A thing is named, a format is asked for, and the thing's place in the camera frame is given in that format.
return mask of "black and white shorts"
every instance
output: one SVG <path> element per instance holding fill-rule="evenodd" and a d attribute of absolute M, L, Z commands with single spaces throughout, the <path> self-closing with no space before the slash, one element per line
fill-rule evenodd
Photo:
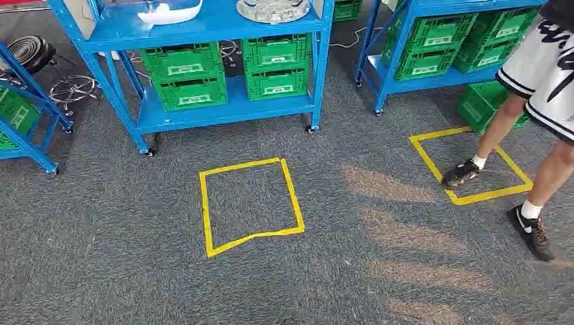
<path fill-rule="evenodd" d="M 573 33 L 539 17 L 496 79 L 528 100 L 525 112 L 531 118 L 573 143 Z"/>

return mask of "blue metal shelf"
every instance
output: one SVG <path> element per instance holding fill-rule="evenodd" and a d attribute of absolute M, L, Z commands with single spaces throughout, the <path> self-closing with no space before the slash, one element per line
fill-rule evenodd
<path fill-rule="evenodd" d="M 18 146 L 17 149 L 13 150 L 0 150 L 0 159 L 30 157 L 40 164 L 46 170 L 46 173 L 57 173 L 58 164 L 46 156 L 46 151 L 58 125 L 61 125 L 65 131 L 72 131 L 73 122 L 64 116 L 62 111 L 49 99 L 40 85 L 36 83 L 32 76 L 18 63 L 13 55 L 10 54 L 8 48 L 2 43 L 0 43 L 0 59 L 16 74 L 18 79 L 26 86 L 26 90 L 6 81 L 1 81 L 0 85 L 30 98 L 41 112 L 40 117 L 34 122 L 30 131 L 25 135 L 20 134 L 20 132 L 16 131 L 8 122 L 0 118 L 0 132 Z M 37 132 L 42 116 L 48 116 L 50 120 L 41 143 L 36 146 L 33 144 L 32 139 Z"/>
<path fill-rule="evenodd" d="M 286 24 L 261 24 L 237 13 L 235 1 L 204 1 L 200 13 L 181 24 L 152 26 L 137 17 L 146 10 L 145 3 L 108 5 L 97 20 L 96 27 L 83 46 L 91 51 L 141 49 L 220 41 L 246 37 L 318 32 L 323 23 L 313 9 L 305 17 Z"/>
<path fill-rule="evenodd" d="M 422 89 L 432 89 L 466 83 L 476 83 L 493 80 L 498 67 L 490 67 L 469 74 L 460 72 L 451 67 L 443 76 L 429 77 L 424 79 L 412 79 L 408 81 L 396 81 L 395 74 L 399 65 L 400 57 L 407 42 L 409 31 L 416 18 L 443 16 L 454 14 L 467 14 L 484 12 L 489 10 L 510 9 L 516 7 L 530 7 L 543 5 L 546 0 L 405 0 L 395 10 L 395 13 L 382 26 L 382 30 L 374 34 L 375 22 L 380 8 L 380 1 L 373 1 L 370 17 L 367 23 L 367 31 L 363 37 L 359 61 L 355 71 L 355 82 L 361 85 L 363 80 L 373 89 L 376 94 L 374 111 L 382 113 L 387 95 Z M 388 27 L 396 21 L 398 15 L 406 10 L 397 45 L 393 57 L 388 65 L 380 61 L 380 55 L 369 56 L 373 45 L 387 33 Z M 371 78 L 369 70 L 374 70 L 374 78 Z"/>
<path fill-rule="evenodd" d="M 313 112 L 310 95 L 250 102 L 244 77 L 227 78 L 227 104 L 191 110 L 165 112 L 153 87 L 146 87 L 141 101 L 137 130 L 142 133 L 163 132 L 190 127 L 248 121 L 258 118 Z"/>
<path fill-rule="evenodd" d="M 142 137 L 145 133 L 301 113 L 311 113 L 310 130 L 319 129 L 334 0 L 315 1 L 322 2 L 321 14 L 312 7 L 305 17 L 284 24 L 262 24 L 247 20 L 237 12 L 236 0 L 204 0 L 200 13 L 193 20 L 180 24 L 150 26 L 137 17 L 137 13 L 147 10 L 146 4 L 104 5 L 102 0 L 88 0 L 95 17 L 95 29 L 86 39 L 63 0 L 47 0 L 142 154 L 152 153 Z M 161 2 L 177 9 L 182 3 L 189 7 L 198 3 L 198 0 L 189 1 L 192 3 L 182 0 Z M 246 96 L 245 80 L 233 78 L 227 80 L 227 105 L 177 112 L 164 111 L 156 91 L 142 86 L 125 53 L 128 49 L 296 33 L 311 33 L 313 39 L 312 95 L 251 102 Z M 102 68 L 100 59 L 95 55 L 100 51 L 107 53 L 108 71 Z M 117 67 L 111 59 L 111 51 L 118 52 L 121 66 L 141 100 L 137 120 L 132 118 L 127 108 Z"/>

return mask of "yellow tape square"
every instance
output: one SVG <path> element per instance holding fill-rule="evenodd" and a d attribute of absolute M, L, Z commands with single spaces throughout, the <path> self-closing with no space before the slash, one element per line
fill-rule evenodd
<path fill-rule="evenodd" d="M 454 135 L 454 134 L 459 134 L 459 133 L 468 132 L 468 131 L 471 131 L 470 127 L 460 127 L 457 129 L 430 132 L 430 133 L 425 133 L 425 134 L 421 134 L 421 135 L 413 135 L 413 136 L 409 137 L 409 140 L 411 141 L 411 144 L 414 146 L 414 148 L 418 152 L 418 154 L 422 157 L 422 159 L 424 160 L 424 162 L 426 163 L 426 165 L 428 166 L 430 171 L 433 173 L 433 175 L 435 176 L 437 181 L 440 183 L 443 179 L 441 172 L 439 171 L 437 166 L 435 166 L 435 164 L 433 163 L 431 158 L 426 154 L 426 152 L 424 151 L 424 149 L 422 148 L 422 146 L 420 145 L 419 142 L 422 140 L 435 139 L 438 137 L 445 137 L 447 135 Z M 527 192 L 529 190 L 532 190 L 532 185 L 533 185 L 532 181 L 528 178 L 528 176 L 526 176 L 526 174 L 524 174 L 522 169 L 520 169 L 520 167 L 518 167 L 518 165 L 516 165 L 516 163 L 514 163 L 514 161 L 504 152 L 504 150 L 502 150 L 502 148 L 499 146 L 494 147 L 494 150 L 502 157 L 502 159 L 504 159 L 504 161 L 506 161 L 506 163 L 508 164 L 510 169 L 512 169 L 512 171 L 514 173 L 516 173 L 516 175 L 518 177 L 520 177 L 520 179 L 524 182 L 524 184 L 512 186 L 510 188 L 502 188 L 500 190 L 494 190 L 494 191 L 490 191 L 490 192 L 486 192 L 486 193 L 464 196 L 461 198 L 456 196 L 456 194 L 454 194 L 453 191 L 445 189 L 445 192 L 447 193 L 450 200 L 455 205 L 471 204 L 471 203 L 476 203 L 476 202 L 480 202 L 480 201 L 484 201 L 484 200 L 490 200 L 492 198 L 500 198 L 503 196 Z"/>
<path fill-rule="evenodd" d="M 283 176 L 285 182 L 287 183 L 287 188 L 289 189 L 289 196 L 291 197 L 291 204 L 293 206 L 293 211 L 295 213 L 295 218 L 297 220 L 297 226 L 294 228 L 282 229 L 276 232 L 259 232 L 256 234 L 251 234 L 249 236 L 228 242 L 219 247 L 213 247 L 213 237 L 211 234 L 211 222 L 209 220 L 209 200 L 207 197 L 207 181 L 206 177 L 209 175 L 224 173 L 226 171 L 235 171 L 238 169 L 269 165 L 274 163 L 280 163 L 283 170 Z M 299 202 L 297 196 L 295 195 L 295 189 L 293 187 L 293 182 L 291 181 L 291 174 L 289 173 L 289 168 L 287 168 L 287 162 L 285 159 L 271 158 L 265 160 L 258 160 L 252 162 L 246 162 L 244 164 L 238 164 L 233 166 L 226 166 L 216 169 L 210 169 L 208 171 L 202 171 L 199 173 L 199 180 L 201 185 L 201 199 L 203 206 L 203 227 L 205 230 L 205 250 L 207 252 L 207 257 L 213 257 L 219 253 L 225 252 L 226 250 L 236 247 L 250 239 L 256 237 L 270 237 L 270 236 L 285 236 L 292 234 L 300 234 L 305 232 L 305 224 L 303 223 L 303 216 L 301 215 L 301 209 L 299 208 Z"/>

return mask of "white sock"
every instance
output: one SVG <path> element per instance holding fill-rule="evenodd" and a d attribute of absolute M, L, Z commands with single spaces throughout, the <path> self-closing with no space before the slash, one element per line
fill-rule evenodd
<path fill-rule="evenodd" d="M 486 158 L 481 158 L 481 157 L 475 155 L 475 156 L 472 158 L 472 162 L 473 162 L 476 166 L 478 166 L 480 169 L 483 169 L 483 168 L 484 168 L 484 165 L 485 165 L 485 163 L 486 163 Z"/>
<path fill-rule="evenodd" d="M 526 200 L 524 201 L 524 204 L 522 204 L 521 213 L 522 216 L 526 219 L 538 219 L 538 215 L 540 214 L 541 210 L 542 207 L 537 207 Z"/>

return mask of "stool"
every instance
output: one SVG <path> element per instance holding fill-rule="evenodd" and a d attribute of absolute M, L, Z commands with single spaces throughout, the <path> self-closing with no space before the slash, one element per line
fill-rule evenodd
<path fill-rule="evenodd" d="M 60 75 L 60 71 L 56 68 L 58 66 L 55 59 L 56 56 L 72 65 L 76 64 L 56 54 L 55 47 L 45 39 L 39 36 L 22 37 L 8 45 L 8 49 L 30 74 L 38 73 L 48 64 L 54 66 L 54 70 L 60 78 L 60 81 L 50 89 L 49 96 L 54 102 L 63 104 L 66 116 L 72 116 L 74 114 L 73 111 L 68 109 L 69 103 L 77 102 L 86 97 L 97 99 L 93 94 L 96 90 L 96 84 L 93 78 L 79 75 L 62 77 Z M 4 72 L 9 77 L 15 77 L 10 70 L 4 70 Z"/>

